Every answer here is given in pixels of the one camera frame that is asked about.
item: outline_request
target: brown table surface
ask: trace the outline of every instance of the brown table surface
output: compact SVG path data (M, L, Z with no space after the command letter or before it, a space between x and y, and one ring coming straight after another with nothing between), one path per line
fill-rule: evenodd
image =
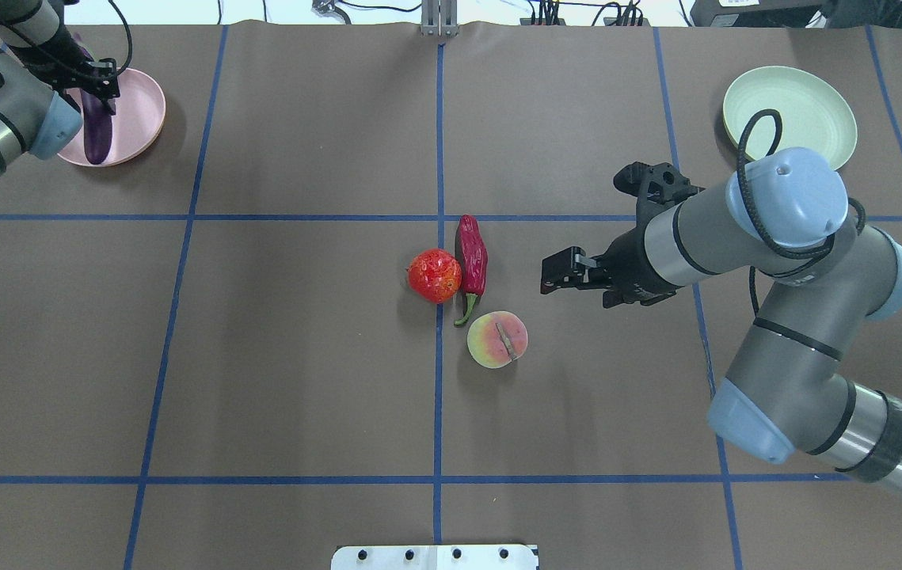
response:
M122 60L121 30L79 28ZM658 306L538 293L540 260L632 227L611 180L732 172L725 87L819 75L841 169L902 242L902 30L135 26L168 101L110 169L0 180L0 568L327 568L339 545L526 542L542 568L902 568L902 499L716 440L745 273ZM403 283L490 250L480 313L531 334L490 371ZM902 397L902 313L842 373Z

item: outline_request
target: tomato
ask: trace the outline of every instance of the tomato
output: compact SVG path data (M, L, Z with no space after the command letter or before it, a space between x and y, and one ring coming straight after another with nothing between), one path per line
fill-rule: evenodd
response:
M443 249L426 249L408 266L408 286L430 302L446 302L461 287L461 264Z

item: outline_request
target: peach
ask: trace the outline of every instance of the peach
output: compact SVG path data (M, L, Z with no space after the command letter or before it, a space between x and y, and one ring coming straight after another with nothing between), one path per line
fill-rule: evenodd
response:
M502 368L527 349L527 329L514 313L495 310L476 318L468 328L468 352L486 368Z

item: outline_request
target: eggplant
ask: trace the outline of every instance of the eggplant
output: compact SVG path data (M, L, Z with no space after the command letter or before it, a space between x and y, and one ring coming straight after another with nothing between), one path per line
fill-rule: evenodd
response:
M74 34L74 42L78 43L82 53L92 59L88 48L82 46L81 36ZM92 165L102 165L109 156L109 149L113 146L113 115L110 104L106 104L99 97L80 89L82 115L85 117L85 158Z

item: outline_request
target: pink plate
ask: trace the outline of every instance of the pink plate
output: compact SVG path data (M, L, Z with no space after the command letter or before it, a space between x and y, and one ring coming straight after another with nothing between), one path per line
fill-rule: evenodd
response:
M113 143L109 155L100 165L92 165L85 158L84 127L57 154L60 158L80 166L112 166L127 162L154 142L166 122L166 95L162 87L146 73L127 69L119 77L120 97L113 116ZM77 89L68 89L74 101L81 104Z

